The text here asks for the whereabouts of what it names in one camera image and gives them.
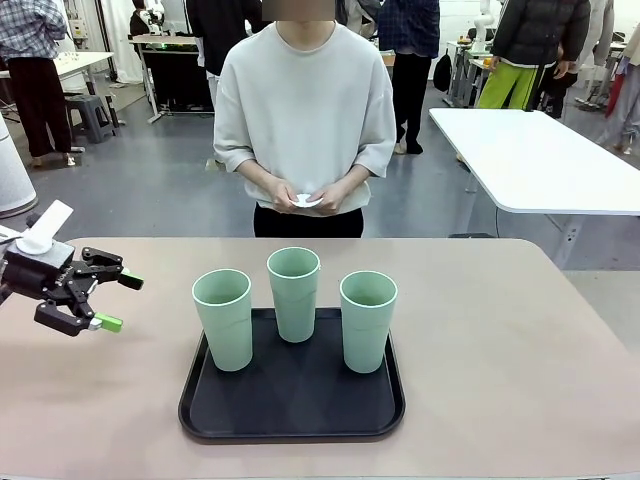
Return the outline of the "person's left hand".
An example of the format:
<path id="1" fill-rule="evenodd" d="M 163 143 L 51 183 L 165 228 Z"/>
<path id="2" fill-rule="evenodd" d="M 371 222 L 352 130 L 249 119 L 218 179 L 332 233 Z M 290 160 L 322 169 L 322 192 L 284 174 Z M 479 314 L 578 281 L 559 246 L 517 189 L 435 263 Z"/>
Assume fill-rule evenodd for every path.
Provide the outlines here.
<path id="1" fill-rule="evenodd" d="M 314 203 L 313 210 L 320 215 L 337 215 L 345 198 L 349 195 L 349 187 L 342 181 L 337 181 L 331 185 L 316 191 L 309 201 Z"/>

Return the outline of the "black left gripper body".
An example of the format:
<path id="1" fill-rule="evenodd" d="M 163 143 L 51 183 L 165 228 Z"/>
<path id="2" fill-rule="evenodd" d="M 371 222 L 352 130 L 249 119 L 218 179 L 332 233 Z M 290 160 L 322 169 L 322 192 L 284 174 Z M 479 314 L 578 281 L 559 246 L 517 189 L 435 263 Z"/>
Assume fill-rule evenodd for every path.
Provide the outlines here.
<path id="1" fill-rule="evenodd" d="M 99 285 L 99 251 L 54 242 L 44 254 L 21 251 L 16 242 L 1 243 L 1 299 L 19 294 L 56 306 L 87 306 Z"/>

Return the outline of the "person's right hand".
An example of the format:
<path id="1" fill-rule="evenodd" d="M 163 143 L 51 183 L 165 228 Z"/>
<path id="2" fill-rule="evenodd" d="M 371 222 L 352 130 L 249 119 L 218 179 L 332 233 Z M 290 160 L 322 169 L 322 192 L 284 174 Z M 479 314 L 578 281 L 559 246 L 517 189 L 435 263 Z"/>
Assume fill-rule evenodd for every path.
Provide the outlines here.
<path id="1" fill-rule="evenodd" d="M 298 196 L 285 181 L 277 179 L 270 187 L 274 209 L 280 213 L 292 213 L 297 209 Z"/>

